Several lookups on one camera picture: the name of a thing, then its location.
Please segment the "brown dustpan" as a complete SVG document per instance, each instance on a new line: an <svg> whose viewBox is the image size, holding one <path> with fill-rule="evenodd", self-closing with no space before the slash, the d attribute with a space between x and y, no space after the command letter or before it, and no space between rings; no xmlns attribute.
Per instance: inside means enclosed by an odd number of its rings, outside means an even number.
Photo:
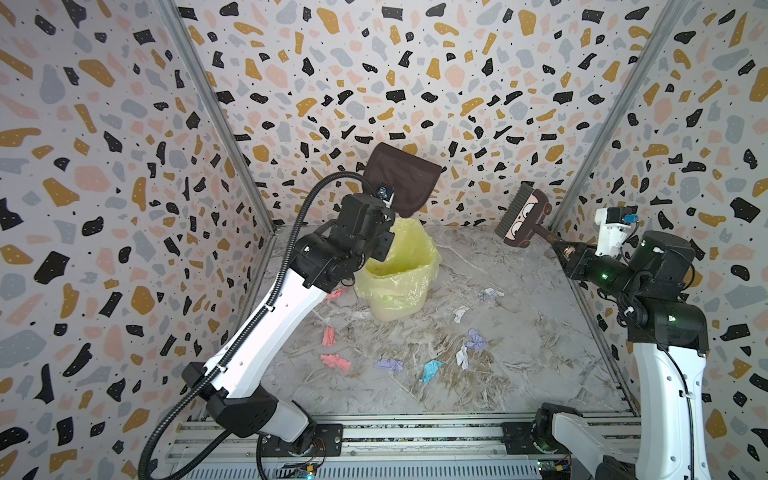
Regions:
<svg viewBox="0 0 768 480"><path fill-rule="evenodd" d="M379 143L372 151L363 177L374 190L382 185L393 193L390 207L402 218L410 218L430 198L442 173L442 167Z"/></svg>

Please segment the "brown cartoon face brush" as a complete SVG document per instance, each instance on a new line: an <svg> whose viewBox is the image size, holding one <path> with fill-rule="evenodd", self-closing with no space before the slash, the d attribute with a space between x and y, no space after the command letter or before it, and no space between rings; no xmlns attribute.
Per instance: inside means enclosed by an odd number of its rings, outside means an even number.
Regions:
<svg viewBox="0 0 768 480"><path fill-rule="evenodd" d="M544 192L523 183L494 233L504 244L514 248L527 248L534 236L554 244L559 238L543 225L552 210L552 204Z"/></svg>

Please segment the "bin with yellow bag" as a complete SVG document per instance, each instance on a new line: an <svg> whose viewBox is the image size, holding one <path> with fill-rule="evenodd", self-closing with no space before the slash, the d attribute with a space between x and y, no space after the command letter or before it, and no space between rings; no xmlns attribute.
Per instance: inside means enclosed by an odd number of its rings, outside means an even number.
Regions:
<svg viewBox="0 0 768 480"><path fill-rule="evenodd" d="M399 218L394 240L383 261L367 260L355 273L354 290L379 321L390 322L420 311L436 280L442 257L433 239L415 218Z"/></svg>

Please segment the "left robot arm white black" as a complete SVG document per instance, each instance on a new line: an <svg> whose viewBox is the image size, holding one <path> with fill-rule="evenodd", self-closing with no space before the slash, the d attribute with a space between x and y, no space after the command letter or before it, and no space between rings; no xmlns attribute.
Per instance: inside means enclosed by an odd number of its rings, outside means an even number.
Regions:
<svg viewBox="0 0 768 480"><path fill-rule="evenodd" d="M205 363L183 373L199 391L206 410L224 430L240 438L276 436L298 451L307 449L315 425L295 403L261 384L262 377L301 321L367 260L384 260L394 240L396 214L389 202L368 194L343 198L336 219L301 235L293 230L286 266L267 297L237 335Z"/></svg>

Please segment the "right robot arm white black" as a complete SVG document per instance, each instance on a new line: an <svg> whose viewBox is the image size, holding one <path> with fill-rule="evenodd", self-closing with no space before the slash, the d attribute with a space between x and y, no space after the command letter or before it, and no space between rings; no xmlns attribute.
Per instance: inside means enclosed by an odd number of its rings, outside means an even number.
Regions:
<svg viewBox="0 0 768 480"><path fill-rule="evenodd" d="M613 300L633 345L640 383L640 448L621 457L588 421L559 407L539 428L547 444L566 448L594 479L708 479L702 407L708 352L703 311L679 297L693 276L695 250L683 238L647 231L628 263L593 245L564 241L538 226L566 276Z"/></svg>

